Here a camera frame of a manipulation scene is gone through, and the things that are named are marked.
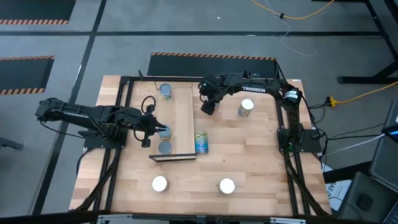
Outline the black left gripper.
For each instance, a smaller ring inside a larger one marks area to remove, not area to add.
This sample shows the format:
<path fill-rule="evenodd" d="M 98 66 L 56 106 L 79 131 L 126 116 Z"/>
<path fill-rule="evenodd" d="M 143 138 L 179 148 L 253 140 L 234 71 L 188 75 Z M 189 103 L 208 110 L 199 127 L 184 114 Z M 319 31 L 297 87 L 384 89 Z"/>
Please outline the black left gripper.
<path fill-rule="evenodd" d="M 137 108 L 123 109 L 123 128 L 135 131 L 142 131 L 151 136 L 159 131 L 156 128 L 166 128 L 165 125 L 157 121 L 157 118 L 152 114 L 153 108 L 147 109 L 144 113 Z"/>

